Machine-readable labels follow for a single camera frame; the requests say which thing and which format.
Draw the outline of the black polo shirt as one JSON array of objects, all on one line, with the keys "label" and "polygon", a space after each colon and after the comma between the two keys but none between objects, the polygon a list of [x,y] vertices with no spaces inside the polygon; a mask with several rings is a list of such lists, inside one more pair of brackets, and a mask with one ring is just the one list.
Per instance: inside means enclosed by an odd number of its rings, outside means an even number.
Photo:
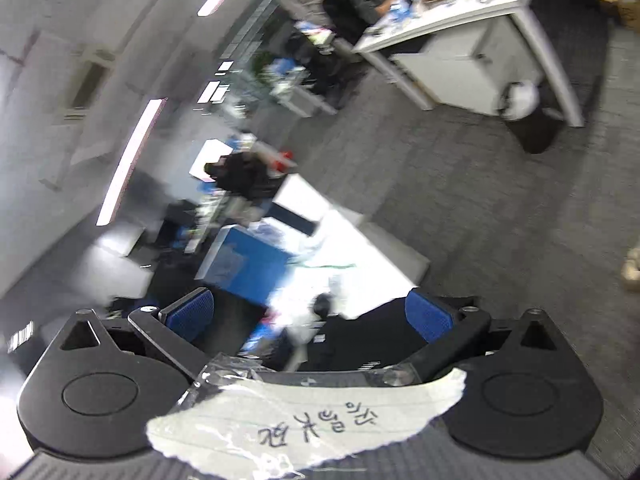
[{"label": "black polo shirt", "polygon": [[405,299],[397,298],[358,316],[330,316],[306,344],[296,372],[379,370],[412,356],[427,345],[410,325]]}]

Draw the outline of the blue desk divider panel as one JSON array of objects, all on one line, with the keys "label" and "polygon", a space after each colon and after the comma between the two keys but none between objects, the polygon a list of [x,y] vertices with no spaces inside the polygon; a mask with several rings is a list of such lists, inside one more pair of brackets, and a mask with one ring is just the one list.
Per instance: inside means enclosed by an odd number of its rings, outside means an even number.
[{"label": "blue desk divider panel", "polygon": [[244,226],[224,226],[210,245],[195,279],[265,307],[288,276],[292,258],[289,252]]}]

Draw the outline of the handwritten paper label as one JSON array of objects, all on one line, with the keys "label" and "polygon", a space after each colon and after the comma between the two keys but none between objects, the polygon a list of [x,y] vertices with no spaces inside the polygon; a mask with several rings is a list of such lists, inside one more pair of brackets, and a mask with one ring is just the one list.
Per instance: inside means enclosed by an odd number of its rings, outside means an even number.
[{"label": "handwritten paper label", "polygon": [[271,479],[416,436],[462,399],[455,368],[423,385],[305,387],[241,378],[146,425],[152,448],[202,474]]}]

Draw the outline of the seated person black jacket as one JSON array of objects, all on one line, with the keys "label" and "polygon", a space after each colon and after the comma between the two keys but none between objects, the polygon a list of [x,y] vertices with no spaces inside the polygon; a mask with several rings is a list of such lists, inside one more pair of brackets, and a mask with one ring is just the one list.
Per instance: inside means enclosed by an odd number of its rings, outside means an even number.
[{"label": "seated person black jacket", "polygon": [[285,174],[270,174],[264,160],[253,152],[234,152],[206,162],[204,171],[218,188],[251,202],[271,200],[286,179]]}]

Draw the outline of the beige shoe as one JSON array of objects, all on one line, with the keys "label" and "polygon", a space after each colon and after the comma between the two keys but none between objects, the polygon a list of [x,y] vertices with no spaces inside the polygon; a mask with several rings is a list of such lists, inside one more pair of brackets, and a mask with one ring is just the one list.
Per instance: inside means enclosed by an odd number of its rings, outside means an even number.
[{"label": "beige shoe", "polygon": [[630,290],[638,292],[640,288],[640,248],[634,247],[627,252],[622,270],[623,284]]}]

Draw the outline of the black waste bin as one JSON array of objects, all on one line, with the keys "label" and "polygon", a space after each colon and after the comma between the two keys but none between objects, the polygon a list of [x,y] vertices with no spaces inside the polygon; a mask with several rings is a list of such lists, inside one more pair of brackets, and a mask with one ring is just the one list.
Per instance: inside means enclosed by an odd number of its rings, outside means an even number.
[{"label": "black waste bin", "polygon": [[509,82],[503,88],[497,114],[522,150],[532,155],[547,151],[564,124],[562,114],[541,99],[529,80]]}]

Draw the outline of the white drawer cabinet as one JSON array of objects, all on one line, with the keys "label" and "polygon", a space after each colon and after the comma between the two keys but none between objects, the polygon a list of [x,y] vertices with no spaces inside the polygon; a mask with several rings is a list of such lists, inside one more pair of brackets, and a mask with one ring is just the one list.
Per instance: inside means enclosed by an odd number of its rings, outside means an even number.
[{"label": "white drawer cabinet", "polygon": [[418,53],[395,54],[403,68],[440,104],[495,116],[508,84],[539,84],[544,74],[510,18],[500,16],[436,32]]}]

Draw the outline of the white office desk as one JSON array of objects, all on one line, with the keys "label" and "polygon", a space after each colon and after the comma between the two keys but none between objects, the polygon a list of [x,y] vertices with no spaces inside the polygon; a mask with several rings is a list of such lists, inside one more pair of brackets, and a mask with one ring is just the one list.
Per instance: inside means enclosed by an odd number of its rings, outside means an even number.
[{"label": "white office desk", "polygon": [[530,10],[532,0],[456,0],[450,4],[441,4],[431,10],[420,12],[415,18],[407,18],[399,25],[390,24],[388,18],[380,23],[384,26],[376,36],[364,35],[356,44],[355,51],[362,55],[400,44],[401,42],[421,37],[456,26],[508,16],[512,18],[530,50],[544,71],[548,84],[560,104],[565,122],[573,128],[585,125],[582,108],[576,93],[567,78],[564,67],[552,47],[544,28]]}]

